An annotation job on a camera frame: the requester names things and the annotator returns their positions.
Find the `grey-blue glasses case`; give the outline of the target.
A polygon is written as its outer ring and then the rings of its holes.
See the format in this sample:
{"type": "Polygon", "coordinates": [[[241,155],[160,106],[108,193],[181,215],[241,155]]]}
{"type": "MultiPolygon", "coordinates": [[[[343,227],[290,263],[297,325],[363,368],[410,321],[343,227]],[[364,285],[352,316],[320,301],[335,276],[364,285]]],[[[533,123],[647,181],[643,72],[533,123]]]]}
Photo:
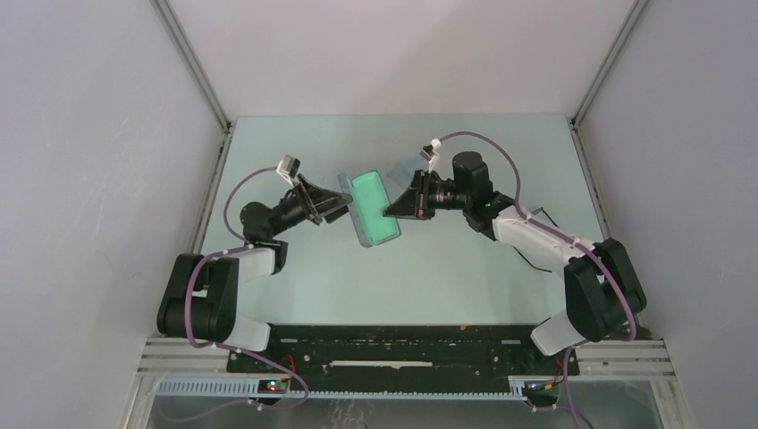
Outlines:
{"type": "Polygon", "coordinates": [[[390,200],[378,171],[365,172],[355,177],[342,172],[338,175],[338,181],[341,190],[352,197],[347,208],[362,247],[379,246],[401,235],[398,220],[383,215],[390,200]]]}

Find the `black thin-frame sunglasses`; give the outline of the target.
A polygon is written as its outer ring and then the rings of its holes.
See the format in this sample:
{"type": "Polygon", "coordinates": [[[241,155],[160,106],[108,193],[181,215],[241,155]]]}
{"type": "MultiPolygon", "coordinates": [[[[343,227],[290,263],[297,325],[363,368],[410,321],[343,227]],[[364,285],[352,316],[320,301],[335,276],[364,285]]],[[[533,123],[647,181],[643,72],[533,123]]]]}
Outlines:
{"type": "MultiPolygon", "coordinates": [[[[555,228],[559,228],[560,226],[554,221],[554,219],[550,216],[550,214],[545,210],[543,206],[537,207],[535,210],[531,212],[532,215],[538,217],[540,220],[546,220],[547,223],[555,228]]],[[[538,272],[542,273],[552,273],[550,269],[535,265],[520,249],[513,248],[519,257],[528,264],[533,270],[536,270],[538,272]]]]}

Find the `light blue cleaning cloth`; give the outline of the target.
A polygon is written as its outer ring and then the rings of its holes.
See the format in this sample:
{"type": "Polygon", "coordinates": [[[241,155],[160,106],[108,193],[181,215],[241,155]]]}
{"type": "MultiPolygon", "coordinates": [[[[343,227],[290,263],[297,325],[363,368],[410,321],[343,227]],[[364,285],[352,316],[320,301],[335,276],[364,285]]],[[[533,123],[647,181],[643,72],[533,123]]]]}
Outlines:
{"type": "Polygon", "coordinates": [[[396,162],[386,173],[388,179],[405,189],[412,181],[415,172],[426,171],[428,162],[422,156],[407,156],[396,162]]]}

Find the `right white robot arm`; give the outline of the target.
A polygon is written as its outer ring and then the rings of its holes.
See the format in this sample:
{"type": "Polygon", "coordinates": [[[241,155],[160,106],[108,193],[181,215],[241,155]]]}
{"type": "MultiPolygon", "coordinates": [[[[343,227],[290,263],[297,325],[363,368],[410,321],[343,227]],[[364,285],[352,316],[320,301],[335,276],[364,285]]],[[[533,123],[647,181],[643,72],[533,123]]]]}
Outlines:
{"type": "Polygon", "coordinates": [[[528,372],[541,374],[554,364],[557,353],[598,342],[623,325],[631,335],[636,333],[635,317],[647,299],[619,241],[580,239],[541,222],[494,189],[477,152],[458,153],[451,165],[450,179],[430,170],[415,171],[407,189],[383,214],[430,220],[439,210],[459,210],[472,230],[512,246],[564,281],[564,310],[537,325],[519,351],[528,372]]]}

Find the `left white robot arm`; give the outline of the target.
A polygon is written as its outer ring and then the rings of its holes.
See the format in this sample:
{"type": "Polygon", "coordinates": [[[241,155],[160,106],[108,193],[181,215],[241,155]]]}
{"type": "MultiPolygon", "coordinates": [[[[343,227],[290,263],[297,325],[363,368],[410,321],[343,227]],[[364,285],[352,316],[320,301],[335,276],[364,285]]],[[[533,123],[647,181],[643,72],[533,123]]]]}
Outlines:
{"type": "Polygon", "coordinates": [[[278,368],[282,347],[269,340],[270,324],[239,313],[239,290],[284,268],[288,244],[277,235],[303,222],[333,223],[348,213],[351,201],[348,193],[317,187],[298,175],[277,205],[246,204],[240,211],[241,246],[177,256],[156,316],[158,331],[200,347],[248,349],[248,361],[259,371],[278,368]]]}

